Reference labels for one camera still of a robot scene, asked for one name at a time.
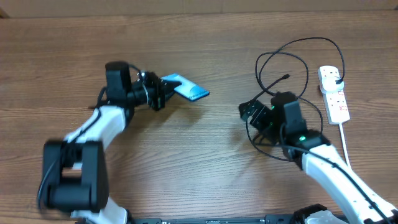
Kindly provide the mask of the Galaxy S24+ smartphone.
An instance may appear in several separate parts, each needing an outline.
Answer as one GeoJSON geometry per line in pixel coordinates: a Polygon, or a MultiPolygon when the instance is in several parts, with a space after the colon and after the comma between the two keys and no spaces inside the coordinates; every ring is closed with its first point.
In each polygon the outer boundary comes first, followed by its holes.
{"type": "Polygon", "coordinates": [[[181,85],[174,88],[174,90],[184,98],[190,101],[196,101],[204,98],[210,94],[210,92],[203,87],[193,83],[185,77],[174,73],[161,78],[165,81],[180,82],[181,85]]]}

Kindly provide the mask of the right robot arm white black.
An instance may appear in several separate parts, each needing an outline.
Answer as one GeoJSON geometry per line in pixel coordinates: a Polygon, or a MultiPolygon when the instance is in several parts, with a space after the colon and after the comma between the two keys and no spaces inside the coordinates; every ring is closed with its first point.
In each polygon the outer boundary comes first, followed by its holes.
{"type": "Polygon", "coordinates": [[[296,163],[323,187],[349,223],[397,223],[397,208],[348,167],[323,133],[308,129],[293,93],[277,92],[270,107],[253,98],[238,110],[246,125],[283,150],[285,161],[296,163]]]}

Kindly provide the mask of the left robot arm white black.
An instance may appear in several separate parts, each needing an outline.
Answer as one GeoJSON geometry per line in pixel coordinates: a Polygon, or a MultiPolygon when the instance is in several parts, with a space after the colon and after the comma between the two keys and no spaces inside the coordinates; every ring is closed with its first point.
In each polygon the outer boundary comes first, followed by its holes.
{"type": "Polygon", "coordinates": [[[161,110],[181,85],[125,61],[105,65],[104,86],[92,116],[64,139],[44,144],[38,208],[69,213],[79,223],[133,223],[109,196],[105,150],[131,122],[137,106],[161,110]]]}

